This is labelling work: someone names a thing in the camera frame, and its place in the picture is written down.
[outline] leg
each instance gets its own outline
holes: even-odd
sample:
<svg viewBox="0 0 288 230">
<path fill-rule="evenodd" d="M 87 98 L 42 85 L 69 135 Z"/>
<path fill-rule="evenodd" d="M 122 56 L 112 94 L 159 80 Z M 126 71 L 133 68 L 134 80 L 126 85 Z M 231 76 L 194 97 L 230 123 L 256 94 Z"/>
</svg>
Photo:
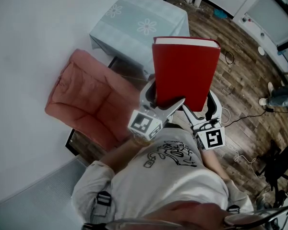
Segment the leg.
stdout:
<svg viewBox="0 0 288 230">
<path fill-rule="evenodd" d="M 274 90 L 272 92 L 273 97 L 281 96 L 281 95 L 288 95 L 288 85 L 281 87 L 278 90 Z"/>
<path fill-rule="evenodd" d="M 288 95 L 273 96 L 268 98 L 267 104 L 271 106 L 288 107 Z"/>
</svg>

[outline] white shoe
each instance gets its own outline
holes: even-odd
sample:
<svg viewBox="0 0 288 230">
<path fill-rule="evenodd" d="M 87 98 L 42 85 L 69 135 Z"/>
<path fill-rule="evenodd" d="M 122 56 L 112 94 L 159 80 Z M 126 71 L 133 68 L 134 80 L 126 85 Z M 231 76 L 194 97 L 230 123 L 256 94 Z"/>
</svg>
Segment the white shoe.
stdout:
<svg viewBox="0 0 288 230">
<path fill-rule="evenodd" d="M 267 100 L 268 99 L 266 99 L 266 98 L 261 98 L 261 99 L 259 99 L 258 103 L 259 103 L 259 105 L 267 105 Z"/>
<path fill-rule="evenodd" d="M 274 90 L 274 87 L 271 82 L 268 82 L 268 90 L 269 90 L 270 95 L 272 95 L 272 91 Z"/>
</svg>

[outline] black cable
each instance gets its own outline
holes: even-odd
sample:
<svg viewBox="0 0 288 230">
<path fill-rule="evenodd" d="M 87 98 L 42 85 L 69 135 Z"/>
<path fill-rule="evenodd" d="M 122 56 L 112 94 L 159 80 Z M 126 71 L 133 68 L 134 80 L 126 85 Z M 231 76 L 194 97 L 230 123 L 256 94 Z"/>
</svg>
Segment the black cable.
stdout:
<svg viewBox="0 0 288 230">
<path fill-rule="evenodd" d="M 264 112 L 263 112 L 262 114 L 260 114 L 260 115 L 241 117 L 241 118 L 239 118 L 238 120 L 231 122 L 229 125 L 226 125 L 224 128 L 232 125 L 233 123 L 236 123 L 236 122 L 240 121 L 241 119 L 247 118 L 247 117 L 260 117 L 260 116 L 264 115 L 266 112 L 267 112 L 267 111 L 264 111 Z"/>
<path fill-rule="evenodd" d="M 232 62 L 228 62 L 227 61 L 227 54 L 231 54 L 232 55 Z M 231 65 L 232 63 L 234 63 L 235 62 L 235 56 L 234 56 L 234 54 L 233 53 L 231 53 L 230 51 L 227 51 L 226 53 L 225 53 L 225 61 L 226 61 L 226 63 L 228 64 L 228 65 Z"/>
<path fill-rule="evenodd" d="M 277 112 L 277 111 L 274 111 L 272 108 L 267 107 L 266 109 L 264 109 L 264 112 L 260 115 L 241 117 L 238 120 L 231 122 L 229 125 L 224 126 L 224 128 L 232 125 L 233 123 L 240 121 L 241 119 L 247 118 L 247 117 L 260 117 L 260 116 L 264 115 L 266 112 L 268 112 L 268 113 L 288 113 L 288 112 Z"/>
<path fill-rule="evenodd" d="M 270 191 L 267 191 L 267 192 L 265 191 L 267 187 L 270 187 L 270 191 L 271 191 L 271 185 L 268 184 L 258 194 L 256 194 L 255 197 L 259 197 L 262 192 L 264 192 L 264 194 L 270 192 Z"/>
</svg>

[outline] blue object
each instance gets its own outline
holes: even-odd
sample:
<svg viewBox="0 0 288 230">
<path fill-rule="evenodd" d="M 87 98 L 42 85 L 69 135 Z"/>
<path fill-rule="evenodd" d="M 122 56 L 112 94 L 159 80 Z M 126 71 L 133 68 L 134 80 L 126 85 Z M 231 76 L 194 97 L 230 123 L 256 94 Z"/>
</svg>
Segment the blue object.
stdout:
<svg viewBox="0 0 288 230">
<path fill-rule="evenodd" d="M 223 10 L 218 10 L 218 9 L 215 9 L 214 12 L 215 16 L 217 18 L 220 18 L 220 19 L 225 19 L 227 18 L 227 14 L 225 14 L 225 12 Z"/>
<path fill-rule="evenodd" d="M 188 16 L 163 0 L 118 0 L 91 31 L 92 46 L 155 72 L 152 44 L 156 36 L 190 36 Z"/>
<path fill-rule="evenodd" d="M 282 50 L 282 51 L 278 51 L 277 54 L 280 56 L 280 55 L 283 55 L 284 53 L 286 52 L 286 50 Z"/>
</svg>

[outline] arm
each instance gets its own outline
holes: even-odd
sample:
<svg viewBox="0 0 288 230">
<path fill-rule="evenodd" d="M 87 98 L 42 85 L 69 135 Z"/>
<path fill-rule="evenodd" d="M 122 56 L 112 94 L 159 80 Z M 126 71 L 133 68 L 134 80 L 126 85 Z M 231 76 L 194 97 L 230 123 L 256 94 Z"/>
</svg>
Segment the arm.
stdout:
<svg viewBox="0 0 288 230">
<path fill-rule="evenodd" d="M 126 167 L 146 145 L 148 144 L 141 139 L 132 138 L 105 155 L 100 161 L 94 161 L 87 167 L 72 193 L 72 204 L 84 222 L 90 221 L 97 194 L 105 190 L 115 174 Z"/>
<path fill-rule="evenodd" d="M 133 137 L 126 141 L 119 148 L 106 154 L 100 162 L 110 167 L 115 174 L 124 169 L 127 164 L 135 157 L 135 155 L 150 143 L 138 138 Z"/>
<path fill-rule="evenodd" d="M 203 164 L 206 168 L 210 169 L 218 176 L 220 176 L 228 189 L 229 193 L 229 205 L 238 205 L 240 207 L 240 211 L 249 212 L 253 211 L 252 203 L 250 198 L 243 192 L 241 192 L 234 184 L 234 182 L 230 179 L 229 175 L 222 168 L 219 160 L 216 157 L 216 153 L 213 150 L 201 151 L 201 156 L 203 160 Z"/>
<path fill-rule="evenodd" d="M 230 180 L 229 175 L 222 168 L 219 160 L 217 159 L 215 151 L 213 151 L 213 150 L 201 151 L 200 150 L 200 153 L 202 156 L 203 164 L 206 168 L 208 168 L 211 171 L 213 171 L 214 173 L 216 173 L 224 181 Z"/>
</svg>

